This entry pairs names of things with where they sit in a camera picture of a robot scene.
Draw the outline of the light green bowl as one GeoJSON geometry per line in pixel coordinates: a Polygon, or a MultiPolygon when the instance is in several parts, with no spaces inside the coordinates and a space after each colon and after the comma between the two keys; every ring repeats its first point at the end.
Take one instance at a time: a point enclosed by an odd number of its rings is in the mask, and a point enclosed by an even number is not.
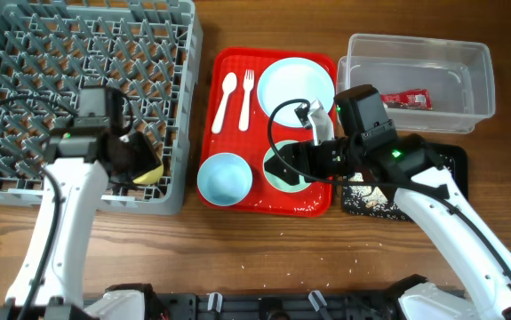
{"type": "MultiPolygon", "coordinates": [[[[277,149],[281,149],[285,145],[296,143],[296,142],[297,141],[295,141],[295,140],[282,140],[280,142],[277,142],[275,145],[276,145],[277,149]]],[[[274,154],[275,153],[273,152],[272,148],[269,148],[263,157],[263,164],[265,164],[265,162],[267,160],[269,160],[274,154]]],[[[284,182],[283,180],[279,179],[274,174],[268,172],[266,169],[264,169],[263,172],[264,172],[264,176],[265,176],[265,179],[267,180],[267,182],[273,188],[275,188],[281,192],[284,192],[284,193],[290,193],[290,194],[299,193],[299,192],[307,189],[311,185],[311,183],[305,182],[305,180],[302,176],[299,176],[299,183],[292,186],[292,185],[289,185],[288,183],[284,182]]]]}

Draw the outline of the yellow plastic cup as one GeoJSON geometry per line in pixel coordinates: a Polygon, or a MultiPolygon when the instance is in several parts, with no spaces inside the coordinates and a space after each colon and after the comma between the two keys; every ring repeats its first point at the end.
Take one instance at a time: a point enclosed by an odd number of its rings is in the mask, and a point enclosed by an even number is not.
{"type": "Polygon", "coordinates": [[[152,185],[156,184],[164,175],[164,166],[161,164],[154,170],[146,172],[135,178],[132,183],[136,185],[152,185]]]}

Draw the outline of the red sauce packet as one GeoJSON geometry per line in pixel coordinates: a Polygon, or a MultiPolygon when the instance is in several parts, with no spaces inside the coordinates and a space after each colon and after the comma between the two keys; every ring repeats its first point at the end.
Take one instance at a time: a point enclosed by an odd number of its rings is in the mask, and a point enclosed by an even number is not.
{"type": "Polygon", "coordinates": [[[381,99],[388,108],[431,110],[432,103],[427,89],[382,94],[381,99]]]}

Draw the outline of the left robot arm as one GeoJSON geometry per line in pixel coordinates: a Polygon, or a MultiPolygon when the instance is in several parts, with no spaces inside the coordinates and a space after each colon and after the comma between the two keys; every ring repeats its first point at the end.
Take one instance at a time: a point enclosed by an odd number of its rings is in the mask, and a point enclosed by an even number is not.
{"type": "Polygon", "coordinates": [[[82,318],[83,269],[95,212],[108,188],[160,180],[163,163],[124,117],[125,93],[107,86],[80,91],[78,110],[44,146],[43,202],[24,264],[6,301],[11,319],[37,319],[63,306],[82,318]]]}

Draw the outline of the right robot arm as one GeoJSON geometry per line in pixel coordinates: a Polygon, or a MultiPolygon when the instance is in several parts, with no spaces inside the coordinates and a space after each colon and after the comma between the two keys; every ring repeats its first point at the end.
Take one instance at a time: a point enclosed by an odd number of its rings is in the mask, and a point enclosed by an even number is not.
{"type": "Polygon", "coordinates": [[[413,275],[385,293],[385,319],[511,319],[511,252],[463,196],[441,156],[418,134],[398,136],[382,98],[370,84],[334,98],[344,137],[337,138],[318,101],[293,99],[312,140],[277,147],[264,163],[267,172],[295,185],[300,179],[352,187],[379,188],[414,221],[444,256],[469,297],[439,290],[413,275]]]}

